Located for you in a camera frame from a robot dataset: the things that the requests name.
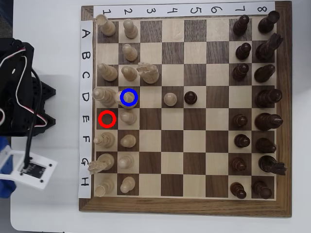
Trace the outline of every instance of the blue circle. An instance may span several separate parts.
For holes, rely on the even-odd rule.
[[[124,94],[127,93],[127,92],[132,92],[132,93],[134,94],[134,97],[135,97],[134,100],[133,100],[132,102],[130,102],[130,103],[125,102],[125,100],[124,100]],[[137,103],[137,101],[138,101],[138,94],[137,94],[137,92],[136,92],[134,89],[132,89],[132,88],[127,88],[127,89],[124,89],[124,90],[121,92],[120,100],[121,100],[121,103],[122,103],[123,105],[125,105],[125,106],[127,106],[127,107],[131,107],[131,106],[133,106],[134,104]]]

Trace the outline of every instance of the chess piece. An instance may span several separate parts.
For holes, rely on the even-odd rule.
[[[88,170],[90,175],[94,175],[101,171],[107,171],[115,163],[115,159],[111,154],[102,154],[96,161],[88,163]]]
[[[131,148],[136,145],[136,138],[135,136],[128,134],[121,139],[121,146]]]
[[[233,25],[233,33],[237,36],[243,35],[247,30],[247,24],[249,22],[249,17],[247,15],[242,15]]]
[[[114,188],[114,184],[113,184],[112,179],[110,178],[105,179],[103,183],[101,183],[99,186],[96,187],[95,195],[97,197],[103,197],[107,194],[110,194],[113,188]]]
[[[255,126],[262,131],[277,129],[282,124],[283,120],[277,114],[261,113],[255,118]]]
[[[126,177],[120,187],[120,190],[122,193],[128,193],[129,191],[133,190],[133,188],[135,187],[135,180],[133,177]]]
[[[275,71],[276,67],[274,65],[266,65],[255,71],[254,78],[258,83],[264,83],[269,80]]]
[[[261,33],[269,33],[273,30],[274,24],[280,19],[277,11],[271,11],[266,18],[263,18],[258,24],[258,30]]]
[[[137,77],[137,71],[132,67],[124,66],[121,69],[121,72],[123,76],[125,77],[125,79],[129,82],[134,81]]]
[[[105,15],[96,16],[95,22],[99,25],[99,29],[105,36],[112,36],[116,33],[116,26]]]
[[[256,57],[264,62],[265,60],[271,58],[274,54],[274,51],[281,45],[283,38],[281,35],[274,33],[270,39],[260,44],[255,52]]]
[[[261,153],[274,153],[276,151],[276,144],[274,144],[268,138],[262,137],[257,140],[256,149]]]
[[[232,71],[232,77],[236,81],[242,81],[246,77],[248,71],[249,71],[248,64],[245,63],[238,64]]]
[[[259,108],[266,108],[271,104],[278,103],[282,99],[282,92],[278,89],[260,91],[255,97],[255,104]]]
[[[134,164],[134,158],[130,154],[127,154],[126,156],[118,160],[118,166],[123,169],[130,168],[133,166],[133,164]]]
[[[253,183],[252,189],[255,194],[259,194],[262,199],[269,199],[272,196],[271,189],[263,181]]]
[[[184,96],[184,100],[187,104],[195,104],[198,100],[198,97],[193,91],[188,91]]]
[[[110,132],[102,133],[93,140],[94,144],[109,148],[115,143],[115,136]]]
[[[246,198],[246,192],[244,191],[244,187],[242,184],[238,182],[234,182],[230,186],[231,193],[236,196],[238,199],[244,199]]]
[[[238,134],[234,138],[234,144],[240,148],[248,147],[250,143],[251,140],[244,134]]]
[[[92,97],[95,100],[100,101],[106,107],[110,107],[115,103],[115,100],[113,98],[115,94],[116,92],[110,88],[104,89],[101,87],[96,87],[92,92]]]
[[[276,159],[270,155],[264,155],[261,157],[258,161],[258,165],[260,169],[265,172],[271,172],[281,176],[285,176],[287,170],[287,168],[284,167],[284,163],[277,162]]]
[[[177,96],[174,93],[166,93],[164,103],[169,107],[174,106],[177,103]]]
[[[98,64],[97,69],[106,81],[112,82],[118,77],[118,72],[114,67],[106,64]]]
[[[120,118],[128,125],[134,124],[137,120],[136,114],[130,111],[122,112]]]
[[[130,19],[126,19],[123,23],[124,26],[124,33],[126,37],[130,39],[134,39],[138,34],[138,29],[134,25],[133,21]]]
[[[123,45],[122,52],[123,52],[125,58],[130,62],[136,60],[138,57],[138,53],[137,53],[136,48],[134,48],[133,46],[131,46],[129,44]]]
[[[155,65],[138,63],[138,74],[148,84],[153,84],[159,79],[159,71]]]
[[[245,161],[240,157],[235,157],[230,161],[230,166],[235,171],[244,171],[246,169]]]
[[[245,126],[248,122],[247,117],[242,114],[237,114],[232,119],[233,125],[237,128]]]
[[[251,49],[252,47],[250,44],[243,43],[241,46],[238,46],[235,55],[238,59],[245,60],[246,58],[248,58]]]

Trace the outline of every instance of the dark brown chess piece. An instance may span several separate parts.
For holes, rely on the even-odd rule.
[[[262,199],[269,199],[272,196],[271,189],[263,181],[253,183],[252,189],[254,193],[259,194]]]
[[[282,124],[283,120],[277,114],[261,113],[255,118],[255,126],[262,131],[276,129]]]
[[[270,39],[260,44],[256,49],[256,57],[260,61],[265,61],[271,58],[274,54],[274,51],[281,45],[283,38],[281,35],[274,33]]]
[[[242,63],[238,64],[232,71],[232,77],[236,81],[242,81],[249,71],[248,64]]]
[[[266,108],[273,103],[278,103],[282,99],[282,92],[278,89],[260,91],[255,97],[255,104],[259,108]]]
[[[194,104],[198,100],[198,97],[193,91],[188,91],[184,96],[184,100],[187,104]]]
[[[264,155],[258,161],[258,165],[261,170],[265,172],[271,172],[276,175],[285,176],[287,168],[284,163],[277,162],[275,158],[270,155]]]
[[[268,33],[273,30],[274,24],[280,19],[277,11],[271,11],[266,18],[263,18],[258,24],[258,30],[261,33]]]
[[[247,24],[249,22],[249,17],[247,15],[242,15],[233,25],[233,33],[237,36],[243,35],[247,30]]]
[[[244,191],[244,187],[242,184],[240,184],[238,182],[234,182],[231,184],[230,191],[238,199],[246,198],[246,192]]]
[[[254,78],[258,83],[264,83],[269,80],[275,71],[276,67],[274,65],[266,65],[255,71]]]
[[[234,144],[240,148],[248,147],[250,143],[251,140],[244,134],[238,134],[234,138]]]
[[[241,46],[238,46],[235,55],[238,59],[245,60],[246,58],[248,58],[251,49],[252,47],[250,44],[243,43]]]
[[[274,153],[276,151],[276,145],[268,138],[260,138],[256,142],[256,149],[261,153]]]

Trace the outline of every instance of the dark pawn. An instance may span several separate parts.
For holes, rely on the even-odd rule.
[[[247,24],[249,22],[249,17],[247,15],[242,15],[233,25],[233,33],[237,36],[243,35],[247,30]]]
[[[244,134],[238,134],[234,138],[234,144],[240,148],[248,147],[250,143],[251,140]]]
[[[193,91],[188,91],[185,94],[184,99],[187,104],[194,104],[198,100],[198,97]]]
[[[242,184],[238,182],[234,182],[230,186],[230,191],[234,196],[236,196],[238,199],[244,199],[246,198],[246,192],[244,191],[244,187]]]
[[[252,47],[248,43],[243,43],[241,46],[238,46],[235,55],[240,60],[245,60],[249,56],[249,52],[251,51]]]
[[[232,71],[232,77],[236,81],[242,81],[249,71],[248,64],[242,63],[237,65]]]

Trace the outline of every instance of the white chess piece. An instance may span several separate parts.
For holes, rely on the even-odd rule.
[[[126,177],[121,184],[120,190],[122,193],[128,193],[129,191],[133,190],[135,184],[136,182],[133,177]]]

